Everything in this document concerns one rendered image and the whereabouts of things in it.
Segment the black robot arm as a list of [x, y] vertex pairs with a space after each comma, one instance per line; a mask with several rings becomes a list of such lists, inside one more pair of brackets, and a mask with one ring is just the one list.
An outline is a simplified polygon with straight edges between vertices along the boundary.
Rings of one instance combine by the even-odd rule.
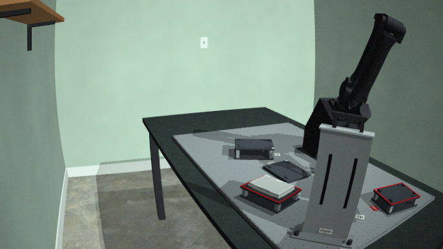
[[390, 49], [396, 42], [400, 44], [406, 34], [404, 24], [387, 14], [375, 14], [374, 19], [372, 34], [356, 70], [342, 82], [339, 97], [329, 100], [333, 111], [365, 116], [366, 121], [371, 117], [366, 104], [369, 92]]

